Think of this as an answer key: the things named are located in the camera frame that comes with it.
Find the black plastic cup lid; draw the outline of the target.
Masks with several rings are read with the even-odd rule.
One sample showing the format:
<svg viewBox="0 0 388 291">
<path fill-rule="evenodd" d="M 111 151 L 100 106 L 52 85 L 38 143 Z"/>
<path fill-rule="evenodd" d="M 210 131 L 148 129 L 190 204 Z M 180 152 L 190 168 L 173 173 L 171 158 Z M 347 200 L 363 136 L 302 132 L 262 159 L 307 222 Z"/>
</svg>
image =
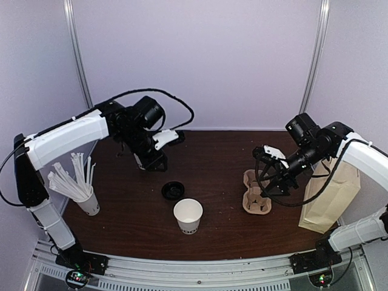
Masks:
<svg viewBox="0 0 388 291">
<path fill-rule="evenodd" d="M 183 197 L 185 187 L 181 182 L 170 181 L 163 185 L 161 189 L 162 196 L 169 201 L 175 201 Z"/>
</svg>

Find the white paper cup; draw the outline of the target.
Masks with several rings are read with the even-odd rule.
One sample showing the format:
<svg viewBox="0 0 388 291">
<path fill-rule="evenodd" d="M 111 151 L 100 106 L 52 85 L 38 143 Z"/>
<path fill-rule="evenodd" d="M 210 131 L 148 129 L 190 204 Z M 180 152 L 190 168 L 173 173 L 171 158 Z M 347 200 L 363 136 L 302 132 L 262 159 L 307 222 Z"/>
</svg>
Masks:
<svg viewBox="0 0 388 291">
<path fill-rule="evenodd" d="M 197 232 L 203 212 L 201 203 L 191 198 L 180 200 L 173 208 L 179 229 L 186 235 Z"/>
</svg>

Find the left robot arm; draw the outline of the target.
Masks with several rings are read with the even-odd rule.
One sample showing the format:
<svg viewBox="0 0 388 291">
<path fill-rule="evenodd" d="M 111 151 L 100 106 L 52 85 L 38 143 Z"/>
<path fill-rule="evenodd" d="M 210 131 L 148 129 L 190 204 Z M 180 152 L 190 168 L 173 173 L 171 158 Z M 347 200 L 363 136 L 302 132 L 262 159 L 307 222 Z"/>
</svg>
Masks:
<svg viewBox="0 0 388 291">
<path fill-rule="evenodd" d="M 176 140 L 178 134 L 174 130 L 150 131 L 164 116 L 163 108 L 148 96 L 129 107 L 116 101 L 105 101 L 51 129 L 28 137 L 15 137 L 18 198 L 54 241 L 59 254 L 74 269 L 81 269 L 87 264 L 87 255 L 51 203 L 39 171 L 59 156 L 106 137 L 126 144 L 141 169 L 156 171 L 160 166 L 166 167 L 167 158 L 162 148 Z"/>
</svg>

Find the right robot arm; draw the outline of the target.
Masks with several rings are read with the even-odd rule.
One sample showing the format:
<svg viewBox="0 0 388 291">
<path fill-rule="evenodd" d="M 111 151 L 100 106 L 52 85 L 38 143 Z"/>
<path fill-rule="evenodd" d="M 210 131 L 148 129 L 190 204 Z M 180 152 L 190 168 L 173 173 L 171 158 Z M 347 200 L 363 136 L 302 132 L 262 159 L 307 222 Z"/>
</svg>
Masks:
<svg viewBox="0 0 388 291">
<path fill-rule="evenodd" d="M 287 196 L 289 188 L 298 188 L 296 178 L 299 174 L 329 158 L 354 166 L 382 188 L 387 188 L 387 154 L 349 126 L 336 121 L 320 127 L 307 113 L 301 113 L 286 124 L 286 130 L 298 146 L 292 155 L 286 157 L 280 149 L 269 145 L 256 147 L 252 151 L 255 166 L 259 167 L 261 163 L 265 165 L 263 171 L 255 170 L 256 180 L 259 184 L 269 182 L 261 190 L 273 202 L 283 205 L 271 194 L 272 189 Z M 333 259 L 334 253 L 377 239 L 387 239 L 386 206 L 347 226 L 338 227 L 318 241 L 317 250 L 311 254 L 311 263 L 322 268 Z"/>
</svg>

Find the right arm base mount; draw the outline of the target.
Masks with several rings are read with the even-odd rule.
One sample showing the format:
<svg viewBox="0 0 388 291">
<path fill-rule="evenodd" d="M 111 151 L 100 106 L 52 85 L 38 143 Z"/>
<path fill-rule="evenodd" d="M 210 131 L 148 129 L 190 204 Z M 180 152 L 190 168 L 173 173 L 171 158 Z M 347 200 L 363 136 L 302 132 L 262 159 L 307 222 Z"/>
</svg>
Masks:
<svg viewBox="0 0 388 291">
<path fill-rule="evenodd" d="M 310 283 L 318 288 L 329 287 L 334 278 L 333 266 L 343 261 L 339 253 L 323 250 L 294 253 L 289 260 L 295 275 L 308 274 Z"/>
</svg>

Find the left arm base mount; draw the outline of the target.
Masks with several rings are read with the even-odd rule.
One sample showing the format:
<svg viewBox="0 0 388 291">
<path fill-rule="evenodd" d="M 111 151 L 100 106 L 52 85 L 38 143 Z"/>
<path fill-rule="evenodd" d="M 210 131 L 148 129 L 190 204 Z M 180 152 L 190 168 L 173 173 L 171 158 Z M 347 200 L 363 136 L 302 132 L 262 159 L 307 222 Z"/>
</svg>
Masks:
<svg viewBox="0 0 388 291">
<path fill-rule="evenodd" d="M 80 290 L 90 283 L 98 281 L 97 275 L 104 275 L 109 258 L 104 255 L 84 251 L 68 252 L 57 249 L 55 263 L 69 268 L 65 274 L 66 285 L 73 290 Z"/>
</svg>

